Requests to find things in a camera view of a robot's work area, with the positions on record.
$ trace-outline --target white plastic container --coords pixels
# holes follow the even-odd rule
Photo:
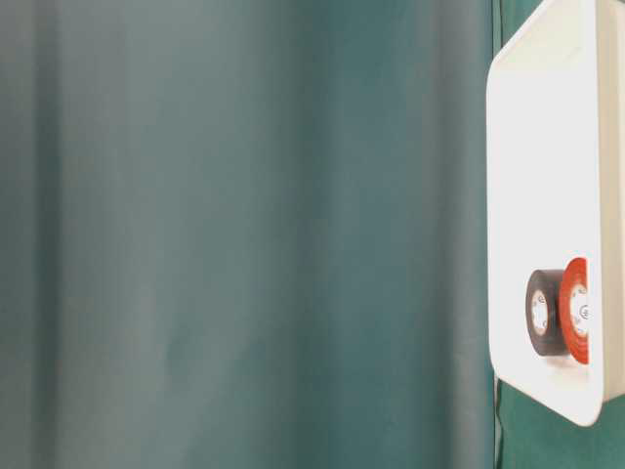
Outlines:
[[[625,394],[625,3],[545,0],[486,92],[488,303],[496,374],[579,425]],[[588,262],[589,364],[539,357],[537,269]]]

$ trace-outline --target green curtain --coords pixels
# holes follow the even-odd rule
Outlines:
[[[493,30],[496,35],[497,26],[502,26],[500,43],[510,39],[539,3],[493,0]],[[504,383],[498,416],[502,427],[500,468],[612,469],[625,465],[623,398],[604,405],[599,421],[582,428]]]
[[[0,465],[492,467],[478,0],[0,6]]]

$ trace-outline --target red tape roll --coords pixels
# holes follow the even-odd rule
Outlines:
[[[586,259],[568,263],[560,285],[560,324],[564,342],[575,359],[588,364],[588,285]]]

